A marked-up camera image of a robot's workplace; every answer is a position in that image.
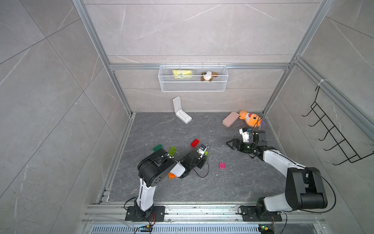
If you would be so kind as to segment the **dark green lego brick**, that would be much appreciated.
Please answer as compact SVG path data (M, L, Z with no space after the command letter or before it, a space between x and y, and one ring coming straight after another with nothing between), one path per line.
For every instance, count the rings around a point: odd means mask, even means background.
M161 144L157 145L156 147L153 148L153 151L156 152L158 151L159 149L162 149L163 146Z

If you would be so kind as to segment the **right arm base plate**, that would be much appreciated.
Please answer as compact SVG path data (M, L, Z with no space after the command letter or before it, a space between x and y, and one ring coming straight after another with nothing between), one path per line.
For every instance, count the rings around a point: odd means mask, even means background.
M282 221L279 212L269 212L263 207L241 205L238 207L238 214L244 222L278 222Z

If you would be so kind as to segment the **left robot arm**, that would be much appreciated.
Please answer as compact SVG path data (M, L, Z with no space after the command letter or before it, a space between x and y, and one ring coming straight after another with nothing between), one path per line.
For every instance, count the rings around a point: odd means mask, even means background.
M189 152L181 161L177 161L163 148L153 152L137 166L140 178L140 191L136 199L136 207L148 212L153 207L156 186L169 174L185 178L196 167L202 168L206 162L206 146Z

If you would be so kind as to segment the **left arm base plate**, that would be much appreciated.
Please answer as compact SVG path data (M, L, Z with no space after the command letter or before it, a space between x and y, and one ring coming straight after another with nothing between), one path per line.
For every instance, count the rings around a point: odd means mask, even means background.
M130 206L126 212L126 221L134 222L163 222L165 217L165 206L152 206L147 211L141 211L137 206Z

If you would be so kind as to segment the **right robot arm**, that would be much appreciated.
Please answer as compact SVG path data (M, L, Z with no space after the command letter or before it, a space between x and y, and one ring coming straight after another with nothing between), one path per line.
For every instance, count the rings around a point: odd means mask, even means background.
M276 148L267 146L266 141L243 142L232 139L226 142L232 150L258 157L261 161L273 166L286 177L285 192L279 195L260 198L257 201L256 213L291 212L295 210L324 209L328 199L319 170L306 167L286 157Z

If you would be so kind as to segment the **lime green long lego brick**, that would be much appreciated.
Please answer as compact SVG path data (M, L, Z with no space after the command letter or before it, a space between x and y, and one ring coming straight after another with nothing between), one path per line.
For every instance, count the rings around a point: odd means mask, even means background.
M171 157L174 157L175 152L176 152L176 147L172 146L172 147L170 148L170 150L169 150L168 155L171 156Z

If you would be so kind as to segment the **red lego brick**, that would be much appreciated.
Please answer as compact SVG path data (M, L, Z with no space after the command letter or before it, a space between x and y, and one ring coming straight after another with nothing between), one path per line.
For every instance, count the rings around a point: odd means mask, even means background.
M192 147L192 148L195 148L199 143L200 143L200 141L199 141L198 139L195 139L195 140L191 143L191 147Z

